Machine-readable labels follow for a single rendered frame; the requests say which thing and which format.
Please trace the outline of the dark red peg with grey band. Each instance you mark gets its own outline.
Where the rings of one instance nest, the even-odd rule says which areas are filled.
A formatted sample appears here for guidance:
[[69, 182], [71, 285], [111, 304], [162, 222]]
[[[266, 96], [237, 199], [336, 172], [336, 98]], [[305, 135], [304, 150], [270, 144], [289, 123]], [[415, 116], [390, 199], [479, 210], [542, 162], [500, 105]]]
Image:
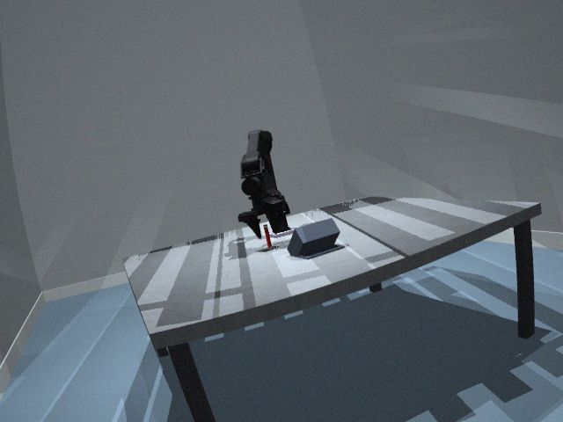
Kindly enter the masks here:
[[270, 240], [270, 236], [269, 236], [267, 224], [263, 225], [263, 227], [264, 227], [264, 230], [265, 230], [265, 235], [266, 235], [266, 240], [267, 240], [267, 247], [270, 248], [270, 247], [272, 247], [272, 245], [271, 245], [271, 240]]

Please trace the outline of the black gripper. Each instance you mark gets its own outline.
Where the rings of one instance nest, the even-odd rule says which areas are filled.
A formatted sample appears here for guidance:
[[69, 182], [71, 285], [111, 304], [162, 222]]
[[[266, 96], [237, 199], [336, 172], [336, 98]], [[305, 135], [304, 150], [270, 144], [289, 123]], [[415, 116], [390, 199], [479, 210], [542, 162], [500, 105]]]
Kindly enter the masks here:
[[282, 210], [281, 210], [282, 212], [280, 212], [280, 210], [278, 210], [278, 211], [275, 211], [274, 213], [271, 213], [266, 209], [263, 210], [263, 211], [260, 211], [260, 196], [264, 196], [264, 198], [267, 198], [268, 194], [269, 193], [267, 193], [267, 190], [266, 190], [266, 191], [255, 193], [254, 195], [251, 195], [248, 198], [249, 198], [249, 200], [252, 200], [252, 206], [253, 206], [253, 208], [251, 208], [252, 211], [248, 211], [248, 212], [238, 214], [238, 222], [246, 223], [252, 229], [252, 231], [254, 232], [254, 234], [257, 236], [258, 239], [261, 239], [260, 219], [258, 219], [258, 216], [268, 213], [267, 219], [270, 223], [272, 231], [275, 234], [276, 231], [277, 231], [277, 224], [278, 224], [279, 216], [283, 212], [282, 210], [287, 209], [286, 204], [284, 204], [284, 205], [282, 205]]

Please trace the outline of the dark blue-grey square panel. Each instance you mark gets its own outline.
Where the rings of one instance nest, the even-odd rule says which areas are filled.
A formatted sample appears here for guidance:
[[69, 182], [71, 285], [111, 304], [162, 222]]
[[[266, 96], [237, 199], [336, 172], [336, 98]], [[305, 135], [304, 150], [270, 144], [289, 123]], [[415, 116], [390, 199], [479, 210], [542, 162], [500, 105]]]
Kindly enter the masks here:
[[315, 258], [345, 248], [345, 245], [335, 244], [339, 234], [332, 218], [295, 228], [287, 250], [291, 257]]

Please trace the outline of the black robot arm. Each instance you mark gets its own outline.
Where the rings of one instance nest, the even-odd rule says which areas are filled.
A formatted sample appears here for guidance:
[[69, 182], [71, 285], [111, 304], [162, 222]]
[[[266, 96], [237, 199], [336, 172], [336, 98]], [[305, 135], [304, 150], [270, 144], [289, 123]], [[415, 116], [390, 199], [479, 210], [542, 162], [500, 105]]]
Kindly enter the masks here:
[[[260, 196], [260, 211], [265, 209], [271, 213], [278, 210], [283, 211], [278, 219], [276, 233], [291, 230], [286, 218], [286, 215], [290, 214], [289, 206], [284, 195], [277, 190], [275, 182], [270, 157], [272, 135], [268, 131], [254, 130], [248, 133], [248, 139], [248, 150], [241, 163], [240, 178], [245, 178], [241, 189], [246, 195], [254, 195], [267, 190], [269, 193], [267, 198]], [[284, 204], [287, 209], [282, 210]]]

